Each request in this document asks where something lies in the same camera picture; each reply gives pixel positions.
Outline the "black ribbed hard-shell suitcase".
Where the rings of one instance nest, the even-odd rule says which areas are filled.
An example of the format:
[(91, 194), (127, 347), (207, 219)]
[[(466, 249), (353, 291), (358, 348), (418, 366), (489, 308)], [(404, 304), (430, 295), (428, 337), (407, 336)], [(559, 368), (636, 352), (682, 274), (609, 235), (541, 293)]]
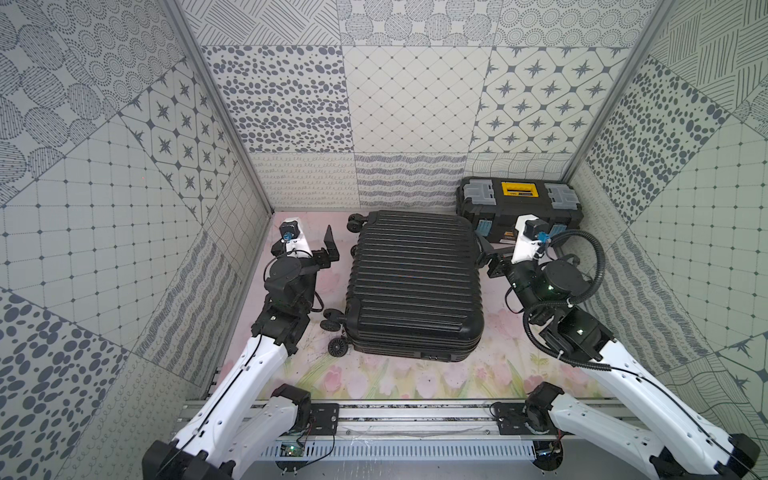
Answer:
[(328, 352), (462, 362), (484, 331), (471, 223), (456, 215), (379, 210), (352, 214), (357, 234), (343, 310), (327, 309)]

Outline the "black toolbox with yellow label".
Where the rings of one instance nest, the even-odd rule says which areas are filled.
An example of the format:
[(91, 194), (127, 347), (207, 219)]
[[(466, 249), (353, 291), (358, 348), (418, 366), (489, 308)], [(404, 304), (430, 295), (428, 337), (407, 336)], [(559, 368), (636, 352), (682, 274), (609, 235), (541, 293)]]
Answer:
[(576, 191), (561, 182), (466, 177), (456, 199), (456, 213), (490, 243), (515, 243), (523, 215), (547, 222), (553, 234), (578, 229), (584, 218)]

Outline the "aluminium mounting rail frame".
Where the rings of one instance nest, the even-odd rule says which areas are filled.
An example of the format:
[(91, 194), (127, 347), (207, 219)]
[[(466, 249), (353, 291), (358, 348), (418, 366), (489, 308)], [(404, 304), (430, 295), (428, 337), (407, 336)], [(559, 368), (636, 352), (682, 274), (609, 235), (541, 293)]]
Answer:
[(545, 384), (526, 400), (315, 402), (283, 385), (240, 404), (217, 394), (186, 419), (171, 458), (239, 478), (255, 462), (530, 460), (557, 469), (563, 440), (586, 440), (641, 472), (661, 441), (615, 402), (582, 402)]

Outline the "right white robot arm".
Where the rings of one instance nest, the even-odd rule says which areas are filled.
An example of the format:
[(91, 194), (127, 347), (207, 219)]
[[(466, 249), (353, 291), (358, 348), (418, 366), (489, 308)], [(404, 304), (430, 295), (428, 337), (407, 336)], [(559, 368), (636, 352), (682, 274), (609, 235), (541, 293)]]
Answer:
[(636, 360), (610, 329), (582, 309), (602, 284), (600, 241), (580, 230), (554, 236), (531, 218), (512, 249), (483, 237), (479, 263), (504, 277), (521, 303), (522, 327), (545, 355), (584, 371), (641, 421), (635, 427), (540, 383), (524, 411), (530, 430), (556, 428), (616, 456), (650, 479), (743, 479), (754, 473), (758, 444), (728, 433), (685, 404)]

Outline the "floral pink table mat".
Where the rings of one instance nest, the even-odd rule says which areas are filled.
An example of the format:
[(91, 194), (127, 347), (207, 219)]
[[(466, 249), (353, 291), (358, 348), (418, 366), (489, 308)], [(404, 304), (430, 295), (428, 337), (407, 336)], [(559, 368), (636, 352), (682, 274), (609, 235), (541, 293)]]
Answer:
[[(277, 240), (279, 225), (286, 219), (301, 220), (306, 238), (313, 248), (322, 247), (328, 225), (332, 226), (340, 261), (318, 274), (317, 292), (329, 308), (344, 309), (352, 266), (351, 247), (358, 236), (347, 230), (349, 212), (278, 212), (266, 224), (266, 237), (256, 270), (247, 291), (227, 353), (218, 367), (217, 381), (223, 379), (240, 356), (251, 325), (261, 310), (266, 290), (263, 271), (272, 260), (271, 245)], [(414, 360), (363, 354), (354, 349), (344, 357), (332, 357), (329, 341), (339, 333), (320, 328), (322, 315), (311, 315), (298, 352), (271, 377), (258, 398), (266, 398), (277, 386), (287, 383), (310, 391), (313, 399), (490, 399), (523, 398), (539, 383), (558, 385), (581, 398), (611, 396), (581, 370), (550, 359), (526, 337), (514, 293), (505, 297), (509, 283), (504, 278), (488, 278), (479, 271), (485, 328), (479, 346), (462, 362)]]

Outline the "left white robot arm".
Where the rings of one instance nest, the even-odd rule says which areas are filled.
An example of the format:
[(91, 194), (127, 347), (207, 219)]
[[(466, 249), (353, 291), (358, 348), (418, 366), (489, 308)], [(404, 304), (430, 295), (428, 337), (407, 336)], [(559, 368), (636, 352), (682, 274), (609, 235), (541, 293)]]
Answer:
[(142, 459), (146, 479), (240, 479), (282, 435), (310, 422), (311, 395), (283, 384), (254, 416), (257, 395), (297, 353), (313, 313), (323, 303), (317, 274), (338, 261), (332, 230), (313, 250), (297, 218), (283, 222), (263, 275), (266, 297), (239, 359), (214, 394), (170, 442), (156, 441)]

